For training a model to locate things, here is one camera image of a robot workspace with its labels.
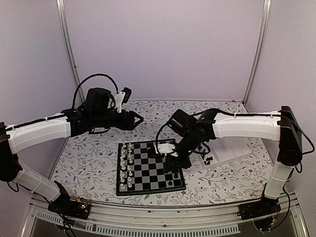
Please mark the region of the black and grey chessboard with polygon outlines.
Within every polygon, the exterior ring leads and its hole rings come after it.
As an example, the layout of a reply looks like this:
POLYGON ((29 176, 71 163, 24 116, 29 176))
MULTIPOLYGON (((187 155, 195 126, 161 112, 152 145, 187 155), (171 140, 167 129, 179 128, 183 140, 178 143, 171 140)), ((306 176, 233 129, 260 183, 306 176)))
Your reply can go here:
POLYGON ((165 156, 155 152, 155 141, 142 141, 120 143, 117 158, 117 196, 151 195, 186 189, 184 175, 181 169, 164 171, 165 156), (125 189, 120 190, 120 184, 125 184, 125 189))

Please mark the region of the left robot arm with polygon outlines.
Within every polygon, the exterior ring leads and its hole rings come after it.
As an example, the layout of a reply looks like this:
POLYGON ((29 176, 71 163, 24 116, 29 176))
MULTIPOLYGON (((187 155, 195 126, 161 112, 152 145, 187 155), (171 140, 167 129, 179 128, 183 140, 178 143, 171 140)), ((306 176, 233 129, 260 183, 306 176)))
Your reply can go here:
POLYGON ((41 195, 62 214, 70 214, 74 207, 65 188, 20 163, 18 154, 50 141, 84 133, 95 134, 97 128, 103 132, 111 128, 134 130, 144 119, 138 113, 122 108, 130 95, 129 88, 124 88, 116 95, 107 89, 92 88, 88 90, 86 100, 78 107, 72 106, 52 116, 22 124, 1 123, 0 180, 15 183, 41 195))

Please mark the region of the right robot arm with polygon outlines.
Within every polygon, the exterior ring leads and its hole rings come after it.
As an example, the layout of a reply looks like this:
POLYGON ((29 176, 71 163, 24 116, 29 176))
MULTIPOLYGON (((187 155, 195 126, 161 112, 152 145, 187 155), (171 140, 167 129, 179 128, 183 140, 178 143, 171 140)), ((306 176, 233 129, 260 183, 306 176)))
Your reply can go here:
POLYGON ((190 154, 203 142, 227 137, 251 137, 278 142, 278 156, 263 191, 255 205, 259 215, 274 208, 285 183, 303 157, 302 134, 295 116, 288 106, 267 113, 228 113, 211 108, 195 115, 177 110, 166 123, 179 136, 177 145, 156 144, 156 153, 172 155, 171 164, 189 168, 190 154))

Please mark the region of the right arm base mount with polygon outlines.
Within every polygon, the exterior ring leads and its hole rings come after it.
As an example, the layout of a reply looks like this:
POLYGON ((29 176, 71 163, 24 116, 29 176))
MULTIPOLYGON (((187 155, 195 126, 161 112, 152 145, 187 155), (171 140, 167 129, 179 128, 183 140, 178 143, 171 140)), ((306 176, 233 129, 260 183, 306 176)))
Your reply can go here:
POLYGON ((258 201, 240 204, 237 216, 241 217, 242 220, 252 219, 257 230, 266 232, 273 228, 277 220, 277 217, 273 217, 273 214, 278 215, 280 211, 278 198, 262 197, 258 201))

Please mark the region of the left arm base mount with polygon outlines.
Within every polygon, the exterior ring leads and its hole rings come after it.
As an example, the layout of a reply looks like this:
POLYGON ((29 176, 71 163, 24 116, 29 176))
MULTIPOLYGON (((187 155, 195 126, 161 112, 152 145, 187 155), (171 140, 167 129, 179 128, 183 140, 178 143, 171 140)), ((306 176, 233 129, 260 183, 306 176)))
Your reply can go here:
POLYGON ((48 210, 61 215, 87 220, 91 210, 91 201, 82 197, 76 200, 68 196, 60 195, 55 201, 51 201, 48 210))

